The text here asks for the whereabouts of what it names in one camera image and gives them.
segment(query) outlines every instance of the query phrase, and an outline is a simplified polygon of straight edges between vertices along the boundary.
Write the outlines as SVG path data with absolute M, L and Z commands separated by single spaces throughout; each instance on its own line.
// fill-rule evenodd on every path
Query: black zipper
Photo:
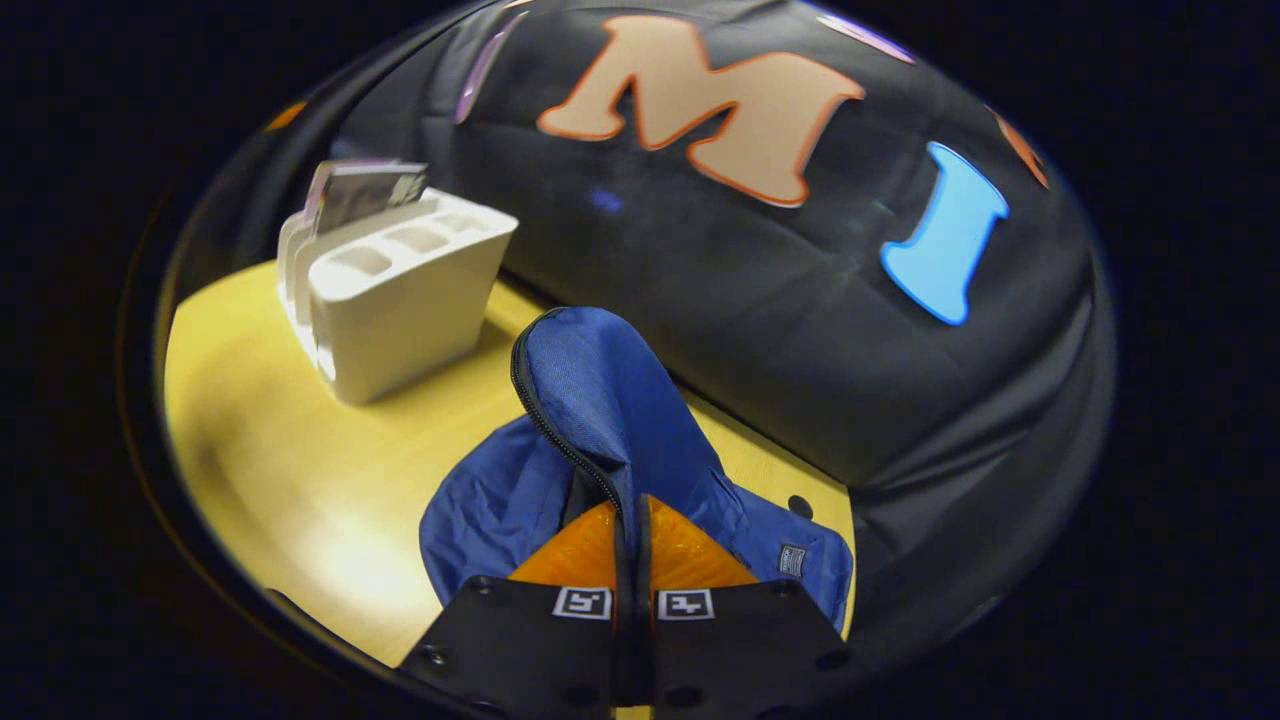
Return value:
M 543 313 L 536 320 L 530 323 L 524 332 L 520 333 L 520 337 L 516 338 L 516 343 L 511 348 L 511 384 L 515 386 L 516 397 L 520 398 L 520 404 L 525 407 L 525 413 L 529 415 L 529 419 L 532 420 L 538 432 L 541 433 L 543 437 L 545 437 L 547 441 L 561 452 L 561 455 L 567 457 L 570 462 L 581 468 L 584 473 L 595 480 L 596 484 L 600 486 L 600 489 L 604 491 L 604 495 L 609 497 L 609 502 L 612 502 L 613 507 L 617 509 L 618 525 L 621 527 L 622 501 L 618 500 L 618 493 L 613 489 L 613 484 L 609 483 L 608 478 L 605 478 L 604 470 L 600 470 L 595 462 L 591 462 L 590 459 L 579 452 L 577 448 L 564 439 L 564 436 L 562 436 L 559 430 L 552 425 L 550 420 L 547 419 L 547 414 L 543 411 L 541 404 L 536 397 L 534 397 L 534 393 L 530 389 L 532 379 L 529 370 L 529 359 L 525 355 L 525 343 L 529 340 L 529 333 L 534 329 L 534 325 L 548 318 L 554 318 L 561 310 L 564 310 L 564 307 L 553 307 Z

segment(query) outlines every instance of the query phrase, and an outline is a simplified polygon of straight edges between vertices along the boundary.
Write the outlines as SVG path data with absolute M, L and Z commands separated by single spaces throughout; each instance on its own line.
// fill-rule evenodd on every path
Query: blue fabric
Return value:
M 568 307 L 529 333 L 532 392 L 550 424 L 608 475 L 622 503 L 628 556 L 636 512 L 652 495 L 736 555 L 760 580 L 803 551 L 800 583 L 836 629 L 854 571 L 840 534 L 736 487 L 640 334 L 595 307 Z M 475 574 L 507 575 L 559 529 L 572 465 L 522 418 L 444 479 L 421 524 L 422 557 L 440 601 Z

